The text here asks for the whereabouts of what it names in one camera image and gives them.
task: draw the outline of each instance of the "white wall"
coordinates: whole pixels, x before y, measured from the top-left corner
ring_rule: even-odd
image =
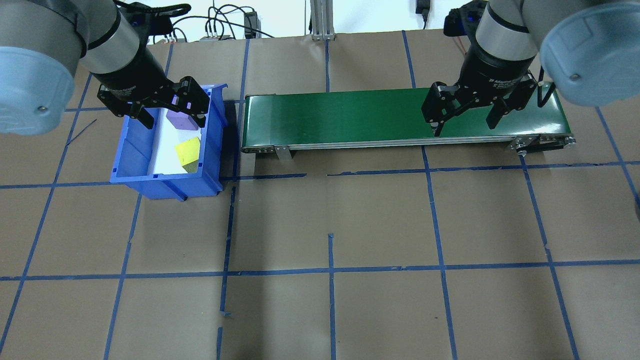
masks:
[[[451,8],[457,8],[470,0],[432,0],[428,29],[440,29]],[[205,15],[212,0],[138,0],[149,6],[168,6],[189,3],[189,15]],[[258,11],[262,30],[274,37],[296,37],[308,33],[310,17],[309,0],[217,0],[216,6],[234,4],[252,6]],[[244,24],[242,13],[227,15],[230,22]],[[415,0],[334,0],[334,28],[337,33],[374,33],[422,29],[423,21],[415,14]],[[184,30],[189,41],[205,36],[205,19],[188,19],[177,26]],[[244,37],[242,28],[234,27],[237,38]]]

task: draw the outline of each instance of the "yellow block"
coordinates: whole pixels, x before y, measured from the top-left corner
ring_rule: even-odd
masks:
[[[191,138],[175,146],[175,152],[180,159],[180,165],[187,172],[198,172],[198,160],[200,159],[200,139]]]

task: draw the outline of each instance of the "blue tape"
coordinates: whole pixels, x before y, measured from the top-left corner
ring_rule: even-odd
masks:
[[[129,262],[129,254],[131,253],[131,241],[127,242],[127,250],[125,251],[122,269],[120,271],[120,280],[118,281],[118,289],[116,290],[116,300],[113,304],[111,312],[111,321],[109,321],[109,332],[107,333],[107,343],[104,347],[103,360],[109,359],[109,351],[111,351],[111,340],[113,339],[113,329],[116,325],[116,317],[118,316],[118,308],[120,307],[120,296],[122,296],[122,286],[124,285],[125,273],[127,272],[127,264]]]
[[[149,274],[125,274],[125,279],[175,279],[187,277],[221,277],[224,275],[225,273],[222,271],[165,272]]]
[[[571,329],[571,323],[569,322],[569,316],[566,312],[566,306],[564,304],[564,297],[562,295],[562,290],[560,289],[560,282],[558,281],[558,277],[556,274],[556,268],[554,266],[554,259],[551,255],[551,250],[548,248],[548,240],[547,234],[545,232],[545,227],[542,224],[542,216],[540,215],[540,209],[538,207],[538,201],[536,200],[536,194],[533,190],[533,185],[531,184],[531,177],[529,176],[529,169],[527,168],[527,163],[525,162],[523,157],[520,157],[520,163],[522,165],[522,172],[524,173],[525,181],[527,182],[527,187],[529,189],[529,196],[531,198],[531,204],[533,205],[533,210],[536,214],[536,221],[538,222],[538,229],[540,230],[540,237],[542,238],[542,244],[545,248],[545,253],[547,254],[547,261],[549,264],[549,269],[551,271],[551,277],[553,278],[554,288],[556,289],[556,295],[558,297],[558,302],[560,304],[560,312],[564,321],[564,328],[566,329],[567,336],[569,338],[569,345],[571,345],[571,351],[573,353],[574,360],[579,360],[580,355],[578,354],[578,348],[575,344],[575,339],[573,338],[573,331]]]
[[[477,270],[477,269],[512,269],[512,268],[543,268],[549,263],[504,263],[504,264],[460,264],[446,265],[447,270]]]
[[[442,167],[432,168],[429,172],[452,172],[452,171],[487,171],[487,170],[516,170],[521,169],[520,165],[499,165],[499,166],[487,166],[487,167]]]
[[[440,241],[440,227],[438,226],[438,215],[436,212],[436,203],[433,197],[433,183],[431,181],[431,171],[429,169],[429,159],[427,152],[422,146],[422,160],[424,162],[424,170],[427,175],[427,188],[429,190],[429,205],[431,206],[431,218],[433,220],[433,230],[436,237],[436,248],[438,250],[438,265],[440,266],[440,281],[442,283],[442,296],[444,298],[444,309],[447,316],[447,328],[449,329],[449,343],[451,344],[451,357],[458,360],[458,349],[456,348],[456,337],[453,331],[453,319],[451,316],[451,304],[449,303],[449,287],[447,286],[447,274],[444,263],[444,255],[442,253],[442,242]]]
[[[326,84],[325,92],[331,92],[331,80],[329,78],[329,40],[324,41],[324,76]]]
[[[123,186],[121,184],[112,184],[109,181],[96,181],[93,183],[61,183],[53,185],[56,188],[71,188],[76,186]]]
[[[222,356],[222,326],[218,327],[218,338],[216,339],[216,360]]]
[[[446,270],[477,270],[477,269],[506,269],[506,268],[543,268],[555,267],[579,267],[579,266],[605,266],[605,265],[640,265],[640,259],[609,259],[609,260],[575,260],[554,261],[545,263],[489,263],[489,264],[455,264],[445,265]],[[439,271],[440,265],[410,265],[410,266],[352,266],[334,267],[337,272],[400,272],[400,271]],[[262,275],[294,275],[294,274],[327,274],[329,268],[304,268],[288,270],[264,270],[264,271],[234,271],[227,272],[228,276],[262,276]],[[163,278],[187,278],[187,277],[223,277],[224,271],[212,272],[174,272],[174,273],[148,273],[126,274],[126,279],[163,279]],[[25,281],[55,281],[55,280],[101,280],[119,279],[119,274],[81,274],[81,275],[28,275]],[[21,276],[0,276],[0,281],[20,281]]]
[[[527,165],[527,168],[568,168],[568,167],[613,167],[619,166],[620,163],[613,161],[610,163],[575,163],[575,164],[540,164]]]
[[[335,286],[333,284],[333,233],[328,236],[329,244],[329,323],[331,332],[331,360],[336,358],[335,345]]]
[[[0,189],[34,189],[34,188],[70,188],[74,186],[113,186],[107,181],[94,183],[56,183],[56,184],[24,184],[24,185],[0,185]]]
[[[166,57],[166,65],[164,66],[164,76],[169,75],[169,66],[171,66],[171,57],[173,56],[173,43],[169,45],[169,55]]]
[[[292,179],[297,177],[305,177],[307,173],[302,174],[280,174],[280,175],[256,175],[256,176],[238,176],[238,180],[265,180],[265,179]]]
[[[52,188],[52,184],[0,185],[0,189]]]
[[[613,138],[613,135],[611,134],[611,130],[609,129],[609,125],[607,125],[607,121],[604,119],[604,115],[602,115],[602,111],[600,111],[600,108],[596,108],[596,111],[598,112],[598,116],[600,117],[600,121],[602,122],[602,126],[604,127],[604,130],[607,133],[607,136],[609,137],[609,141],[611,142],[611,146],[613,146],[613,151],[616,152],[616,156],[618,157],[618,161],[620,162],[620,165],[622,166],[622,171],[625,173],[625,177],[627,178],[627,183],[629,184],[629,188],[631,189],[631,193],[633,193],[634,198],[636,200],[636,205],[640,208],[640,197],[638,197],[638,192],[636,190],[636,186],[634,185],[634,181],[633,179],[631,179],[631,175],[629,174],[629,170],[627,169],[627,165],[625,164],[624,159],[622,158],[622,153],[620,152],[620,149],[618,148],[618,145],[616,145],[616,141]]]
[[[27,281],[50,281],[50,280],[104,280],[119,279],[118,274],[86,274],[86,275],[30,275]]]
[[[228,272],[229,276],[274,276],[274,275],[299,275],[299,274],[325,274],[330,272],[328,268],[303,268],[287,270],[242,270]]]
[[[229,219],[227,222],[227,244],[225,245],[225,262],[223,271],[225,274],[229,271],[229,260],[231,258],[231,238],[234,230],[234,211],[236,206],[236,187],[231,189],[231,201],[229,205]],[[227,303],[227,281],[228,275],[222,277],[222,289],[220,291],[220,311],[225,310]]]
[[[111,351],[111,340],[113,339],[113,329],[116,325],[116,317],[118,316],[118,308],[120,307],[120,297],[122,296],[122,287],[124,285],[125,275],[127,273],[127,265],[129,264],[129,256],[131,255],[131,239],[136,230],[136,224],[138,223],[138,214],[140,213],[140,204],[142,203],[142,194],[138,194],[136,201],[136,207],[133,211],[133,217],[131,219],[131,228],[129,229],[129,239],[127,240],[127,249],[124,253],[124,260],[122,261],[122,268],[120,269],[120,276],[118,280],[118,289],[116,290],[116,299],[113,304],[113,311],[111,312],[111,321],[109,322],[109,332],[107,333],[107,342],[104,347],[103,360],[109,359],[109,352]]]
[[[236,121],[236,148],[234,151],[234,169],[233,169],[233,180],[237,179],[238,168],[240,167],[239,158],[240,158],[240,134],[241,128],[244,126],[243,118],[244,118],[244,106],[246,106],[246,102],[244,100],[244,88],[246,86],[246,68],[249,64],[249,44],[251,43],[251,39],[246,39],[244,43],[244,58],[242,65],[242,80],[240,83],[240,106],[238,107],[238,119]]]
[[[409,41],[406,39],[406,31],[402,30],[402,39],[404,41],[404,51],[406,52],[406,61],[409,64],[409,75],[411,76],[411,87],[415,89],[415,75],[413,74],[413,62],[411,61],[411,51],[409,51]]]
[[[362,171],[345,171],[339,174],[328,174],[327,176],[355,176],[355,175],[387,175],[387,174],[421,174],[424,173],[423,168],[407,168],[401,170],[362,170]]]
[[[558,261],[554,266],[640,265],[640,259]]]

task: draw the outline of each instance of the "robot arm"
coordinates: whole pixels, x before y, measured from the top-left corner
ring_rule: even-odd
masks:
[[[495,128],[524,109],[539,86],[528,71],[538,51],[553,86],[575,104],[601,106],[640,94],[639,29],[638,0],[472,1],[445,22],[445,35],[468,35],[471,48],[457,83],[431,86],[425,121],[439,136],[449,119],[492,106],[486,121]]]
[[[167,79],[146,47],[149,34],[168,33],[169,16],[190,6],[183,8],[138,4],[121,12],[113,0],[2,0],[0,133],[54,129],[73,93],[78,63],[102,83],[99,99],[116,116],[129,115],[151,129],[154,119],[145,107],[164,107],[203,127],[207,94],[191,77]],[[154,21],[162,17],[164,29]]]

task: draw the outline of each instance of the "metal bracket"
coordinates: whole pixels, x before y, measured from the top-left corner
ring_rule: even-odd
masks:
[[[572,134],[557,135],[523,135],[516,136],[507,147],[507,150],[515,151],[524,157],[533,152],[568,149],[575,146],[575,138]]]
[[[250,147],[242,149],[245,154],[273,154],[275,153],[280,160],[291,160],[291,150],[286,145],[273,145],[264,147]]]
[[[311,0],[311,38],[334,40],[333,0]]]
[[[276,155],[280,160],[291,160],[291,151],[288,146],[274,146]]]

